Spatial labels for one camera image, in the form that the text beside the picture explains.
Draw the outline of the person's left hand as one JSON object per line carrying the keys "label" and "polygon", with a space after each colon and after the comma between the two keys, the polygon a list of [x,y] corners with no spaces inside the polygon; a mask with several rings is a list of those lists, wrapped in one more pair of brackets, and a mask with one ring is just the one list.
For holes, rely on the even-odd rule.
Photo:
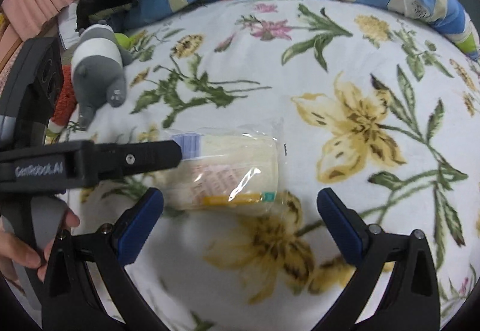
{"label": "person's left hand", "polygon": [[14,268],[14,264],[18,264],[25,268],[30,268],[37,272],[38,279],[44,282],[47,274],[47,264],[50,258],[50,252],[54,244],[55,238],[52,238],[45,246],[44,254],[39,255],[37,251],[29,245],[16,238],[12,233],[8,233],[4,227],[5,219],[1,217],[1,273],[11,281],[17,283],[18,275]]}

